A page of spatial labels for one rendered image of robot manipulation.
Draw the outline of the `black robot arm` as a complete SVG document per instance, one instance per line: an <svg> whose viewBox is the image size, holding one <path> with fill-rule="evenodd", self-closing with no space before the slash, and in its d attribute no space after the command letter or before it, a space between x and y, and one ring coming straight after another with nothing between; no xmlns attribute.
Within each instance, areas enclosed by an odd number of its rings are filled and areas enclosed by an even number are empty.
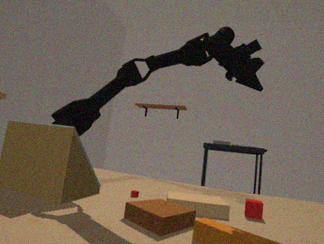
<svg viewBox="0 0 324 244"><path fill-rule="evenodd" d="M202 41L201 38L204 37ZM146 59L132 59L118 70L116 79L108 83L104 88L94 93L91 97L83 100L73 101L61 107L51 116L54 118L52 124L75 127L79 137L83 135L92 124L101 116L100 108L108 103L124 87L135 86L145 81L156 69L183 64L185 66L202 66L215 58L219 60L231 47L231 42L235 37L234 31L230 27L223 27L211 37L208 33L197 36L177 50L164 53L158 56L149 56ZM236 47L238 52L247 60L250 55L261 50L258 40L245 45L244 43ZM208 52L205 52L205 50ZM149 71L142 78L135 61L146 62Z"/></svg>

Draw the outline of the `red cube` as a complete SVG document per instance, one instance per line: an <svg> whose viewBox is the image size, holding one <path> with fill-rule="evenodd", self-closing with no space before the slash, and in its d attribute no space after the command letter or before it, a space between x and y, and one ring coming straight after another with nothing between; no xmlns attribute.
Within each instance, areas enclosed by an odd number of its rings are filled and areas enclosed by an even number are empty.
<svg viewBox="0 0 324 244"><path fill-rule="evenodd" d="M245 217L262 220L263 202L254 199L245 199Z"/></svg>

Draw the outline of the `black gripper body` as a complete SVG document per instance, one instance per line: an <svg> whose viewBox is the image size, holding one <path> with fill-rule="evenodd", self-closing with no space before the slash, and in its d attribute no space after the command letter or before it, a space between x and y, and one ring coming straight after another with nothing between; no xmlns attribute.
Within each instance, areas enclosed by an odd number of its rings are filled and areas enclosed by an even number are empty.
<svg viewBox="0 0 324 244"><path fill-rule="evenodd" d="M227 70L226 78L229 81L232 81L232 77L247 81L264 66L264 62L261 58L247 60L237 50L236 47L230 47L218 62Z"/></svg>

